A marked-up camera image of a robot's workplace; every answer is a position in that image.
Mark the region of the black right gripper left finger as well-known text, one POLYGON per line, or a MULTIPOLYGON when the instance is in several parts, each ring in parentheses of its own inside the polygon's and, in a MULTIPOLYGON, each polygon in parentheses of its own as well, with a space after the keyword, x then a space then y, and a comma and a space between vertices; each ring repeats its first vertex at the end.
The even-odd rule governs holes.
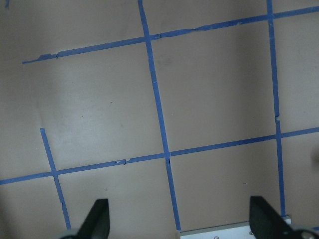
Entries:
POLYGON ((75 233, 67 232, 60 239, 107 239, 110 233, 109 200, 97 199, 81 227, 75 233))

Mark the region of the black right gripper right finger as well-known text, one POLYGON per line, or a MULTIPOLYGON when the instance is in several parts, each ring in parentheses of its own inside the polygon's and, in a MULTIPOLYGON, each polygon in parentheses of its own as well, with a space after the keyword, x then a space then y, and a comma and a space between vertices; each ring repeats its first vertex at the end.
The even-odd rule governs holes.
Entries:
POLYGON ((249 225, 257 239, 317 239, 319 235, 307 229, 293 229, 262 197, 250 197, 249 225))

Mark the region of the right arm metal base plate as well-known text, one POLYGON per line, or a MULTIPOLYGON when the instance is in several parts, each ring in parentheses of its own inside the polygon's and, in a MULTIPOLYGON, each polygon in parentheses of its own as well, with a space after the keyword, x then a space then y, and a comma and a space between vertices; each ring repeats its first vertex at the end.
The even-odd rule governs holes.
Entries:
POLYGON ((255 239, 249 222, 184 231, 181 239, 255 239))

